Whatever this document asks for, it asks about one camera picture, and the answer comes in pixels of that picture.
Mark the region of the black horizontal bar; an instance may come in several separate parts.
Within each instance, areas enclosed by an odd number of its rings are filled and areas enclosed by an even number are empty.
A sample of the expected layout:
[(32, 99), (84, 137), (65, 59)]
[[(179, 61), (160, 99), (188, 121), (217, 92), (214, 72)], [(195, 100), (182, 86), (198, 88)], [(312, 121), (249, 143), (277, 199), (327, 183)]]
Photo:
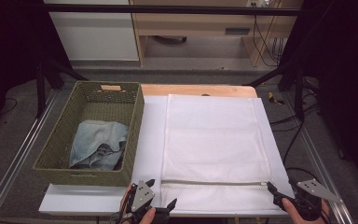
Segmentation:
[(298, 16), (300, 9), (261, 7), (188, 7), (188, 6), (125, 6), (125, 5), (73, 5), (45, 4), (49, 12), (84, 13), (154, 13), (154, 14), (202, 14), (202, 15), (260, 15)]

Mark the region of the person's left hand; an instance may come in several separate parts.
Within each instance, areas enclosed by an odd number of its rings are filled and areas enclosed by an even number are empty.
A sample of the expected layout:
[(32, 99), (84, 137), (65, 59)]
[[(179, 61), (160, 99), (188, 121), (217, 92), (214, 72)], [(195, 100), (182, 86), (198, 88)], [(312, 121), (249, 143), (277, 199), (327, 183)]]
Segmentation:
[[(120, 209), (125, 210), (126, 207), (126, 201), (127, 201), (127, 195), (131, 191), (131, 185), (128, 185), (126, 188), (125, 194), (122, 197), (120, 201)], [(151, 224), (156, 214), (156, 209), (154, 207), (151, 207), (143, 216), (142, 220), (139, 222), (139, 224)], [(130, 219), (127, 220), (121, 220), (119, 224), (133, 224)]]

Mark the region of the white power strip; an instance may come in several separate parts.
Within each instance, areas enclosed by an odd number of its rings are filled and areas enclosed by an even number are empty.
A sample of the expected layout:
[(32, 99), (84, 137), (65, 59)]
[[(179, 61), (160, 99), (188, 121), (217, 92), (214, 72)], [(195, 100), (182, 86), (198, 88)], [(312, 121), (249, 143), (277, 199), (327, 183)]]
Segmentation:
[(269, 7), (272, 0), (246, 0), (246, 7)]

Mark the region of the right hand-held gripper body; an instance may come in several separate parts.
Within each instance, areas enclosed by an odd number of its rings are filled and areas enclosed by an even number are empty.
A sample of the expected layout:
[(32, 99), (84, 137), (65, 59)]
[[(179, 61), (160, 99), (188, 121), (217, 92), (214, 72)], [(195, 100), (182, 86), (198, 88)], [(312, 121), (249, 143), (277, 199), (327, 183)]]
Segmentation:
[(342, 203), (342, 200), (330, 189), (323, 186), (315, 178), (297, 181), (290, 179), (295, 198), (289, 200), (303, 219), (316, 220), (322, 214), (322, 201)]

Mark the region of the green woven basket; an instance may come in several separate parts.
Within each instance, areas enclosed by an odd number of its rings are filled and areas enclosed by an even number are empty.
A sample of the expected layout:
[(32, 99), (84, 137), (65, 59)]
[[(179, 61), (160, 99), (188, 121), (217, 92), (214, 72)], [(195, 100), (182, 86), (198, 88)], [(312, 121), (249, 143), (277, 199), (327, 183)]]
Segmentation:
[[(78, 81), (34, 169), (54, 185), (126, 187), (131, 182), (144, 113), (144, 95), (137, 82)], [(116, 121), (129, 127), (122, 159), (111, 171), (72, 169), (70, 152), (77, 127), (86, 120)]]

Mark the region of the aluminium rail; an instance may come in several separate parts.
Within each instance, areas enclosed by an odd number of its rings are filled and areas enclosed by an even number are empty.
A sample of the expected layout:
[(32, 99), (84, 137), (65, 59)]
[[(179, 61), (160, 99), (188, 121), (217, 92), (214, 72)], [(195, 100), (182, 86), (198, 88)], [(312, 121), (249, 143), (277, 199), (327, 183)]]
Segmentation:
[(45, 108), (42, 110), (41, 114), (34, 120), (34, 123), (27, 133), (26, 137), (21, 143), (20, 148), (18, 149), (14, 159), (7, 168), (7, 171), (3, 178), (0, 181), (0, 207), (2, 206), (5, 198), (7, 197), (14, 181), (17, 178), (18, 173), (21, 170), (31, 148), (34, 145), (35, 140), (37, 139), (41, 129), (43, 128), (46, 119), (55, 104), (56, 98), (59, 95), (60, 90), (51, 90), (48, 96), (47, 101), (45, 102)]
[(335, 182), (337, 176), (332, 170), (340, 158), (329, 131), (325, 129), (324, 120), (317, 114), (317, 108), (314, 106), (310, 112), (306, 112), (304, 123), (294, 118), (274, 126), (273, 130), (281, 156), (289, 150), (285, 167), (301, 168), (312, 173), (340, 198)]

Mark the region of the black metal stand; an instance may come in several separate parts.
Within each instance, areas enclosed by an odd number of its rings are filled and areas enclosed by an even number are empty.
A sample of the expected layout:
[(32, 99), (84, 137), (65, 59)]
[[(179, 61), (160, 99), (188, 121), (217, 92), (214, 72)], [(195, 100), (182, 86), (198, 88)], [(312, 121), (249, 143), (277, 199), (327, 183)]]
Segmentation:
[(304, 73), (299, 62), (290, 61), (283, 63), (266, 75), (247, 83), (247, 86), (255, 88), (277, 75), (282, 75), (282, 78), (278, 83), (278, 89), (280, 91), (288, 91), (292, 85), (295, 85), (295, 115), (301, 122), (303, 122), (305, 119), (302, 101)]
[(45, 80), (48, 81), (52, 89), (60, 90), (63, 87), (63, 79), (60, 73), (64, 73), (75, 80), (86, 80), (85, 77), (79, 75), (72, 67), (64, 66), (53, 60), (44, 60), (36, 67), (36, 88), (37, 88), (37, 114), (40, 118), (47, 107)]

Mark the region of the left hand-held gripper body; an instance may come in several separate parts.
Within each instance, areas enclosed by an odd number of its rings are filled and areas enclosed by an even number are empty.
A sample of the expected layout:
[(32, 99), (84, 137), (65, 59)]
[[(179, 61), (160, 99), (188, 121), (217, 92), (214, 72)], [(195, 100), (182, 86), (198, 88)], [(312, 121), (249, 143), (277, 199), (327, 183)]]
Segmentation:
[[(133, 224), (139, 224), (145, 213), (153, 207), (151, 205), (155, 193), (146, 185), (143, 180), (137, 184), (131, 184), (131, 191), (127, 195), (125, 210), (119, 208), (117, 224), (121, 220), (130, 219)], [(168, 224), (168, 216), (164, 213), (164, 208), (154, 207), (155, 217), (151, 224)]]

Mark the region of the person's right hand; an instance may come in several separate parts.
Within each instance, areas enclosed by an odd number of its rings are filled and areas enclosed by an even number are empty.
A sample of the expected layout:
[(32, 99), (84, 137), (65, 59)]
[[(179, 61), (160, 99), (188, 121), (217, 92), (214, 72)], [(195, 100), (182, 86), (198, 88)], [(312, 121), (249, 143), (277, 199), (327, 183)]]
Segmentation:
[(292, 219), (293, 224), (331, 224), (330, 208), (325, 201), (322, 201), (321, 216), (313, 221), (303, 219), (297, 212), (296, 207), (288, 199), (283, 198), (283, 205), (285, 206), (286, 213)]

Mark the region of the yellow and black tool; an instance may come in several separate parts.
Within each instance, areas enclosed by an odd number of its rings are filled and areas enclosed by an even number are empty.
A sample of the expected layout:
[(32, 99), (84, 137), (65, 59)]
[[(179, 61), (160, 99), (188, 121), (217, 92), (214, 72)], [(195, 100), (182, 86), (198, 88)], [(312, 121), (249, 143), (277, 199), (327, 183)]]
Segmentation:
[(277, 105), (285, 105), (285, 102), (283, 100), (276, 100), (274, 98), (274, 94), (272, 92), (268, 93), (268, 100), (273, 103), (273, 104), (277, 104)]

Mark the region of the wooden desk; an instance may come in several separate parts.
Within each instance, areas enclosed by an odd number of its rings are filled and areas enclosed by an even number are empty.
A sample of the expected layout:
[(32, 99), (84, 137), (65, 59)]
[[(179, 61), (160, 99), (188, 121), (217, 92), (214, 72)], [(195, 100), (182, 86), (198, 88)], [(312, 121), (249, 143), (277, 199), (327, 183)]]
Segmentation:
[[(246, 0), (129, 0), (133, 6), (245, 7)], [(266, 8), (300, 9), (304, 0), (272, 0)], [(265, 59), (267, 44), (273, 38), (287, 38), (296, 19), (291, 16), (145, 14), (134, 13), (136, 33), (140, 36), (239, 36), (257, 66)]]

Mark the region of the white mesh laundry bag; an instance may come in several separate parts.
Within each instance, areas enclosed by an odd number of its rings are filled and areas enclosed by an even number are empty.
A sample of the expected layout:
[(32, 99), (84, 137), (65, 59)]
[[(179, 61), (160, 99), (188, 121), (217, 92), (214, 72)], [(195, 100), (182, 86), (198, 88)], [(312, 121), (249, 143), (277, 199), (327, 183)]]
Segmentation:
[(267, 183), (280, 156), (255, 98), (170, 95), (161, 203), (180, 211), (275, 210)]

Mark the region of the white cabinet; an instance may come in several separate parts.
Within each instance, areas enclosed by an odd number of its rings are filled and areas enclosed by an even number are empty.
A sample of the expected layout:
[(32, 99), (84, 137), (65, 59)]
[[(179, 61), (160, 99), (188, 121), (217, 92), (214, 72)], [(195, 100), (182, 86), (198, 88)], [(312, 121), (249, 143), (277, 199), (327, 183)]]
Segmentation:
[(130, 13), (49, 13), (71, 61), (138, 61)]

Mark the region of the light blue denim shorts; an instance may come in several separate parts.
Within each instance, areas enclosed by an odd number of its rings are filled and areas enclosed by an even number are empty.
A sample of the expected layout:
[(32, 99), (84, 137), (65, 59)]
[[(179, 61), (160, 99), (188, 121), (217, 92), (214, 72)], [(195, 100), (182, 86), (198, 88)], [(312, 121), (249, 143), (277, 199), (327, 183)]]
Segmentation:
[(71, 146), (70, 167), (115, 170), (123, 157), (128, 133), (129, 127), (116, 121), (82, 121)]

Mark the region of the black curtain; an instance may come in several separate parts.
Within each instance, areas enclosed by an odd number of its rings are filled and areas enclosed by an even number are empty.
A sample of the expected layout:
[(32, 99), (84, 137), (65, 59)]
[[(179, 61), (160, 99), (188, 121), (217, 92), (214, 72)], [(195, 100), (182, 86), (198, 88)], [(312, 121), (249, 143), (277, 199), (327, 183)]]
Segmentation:
[(8, 90), (36, 78), (42, 58), (68, 67), (44, 0), (0, 0), (0, 112)]
[(294, 54), (325, 15), (300, 64), (306, 77), (319, 81), (323, 116), (344, 156), (358, 168), (358, 0), (304, 0), (302, 7), (317, 14), (297, 18), (282, 59)]

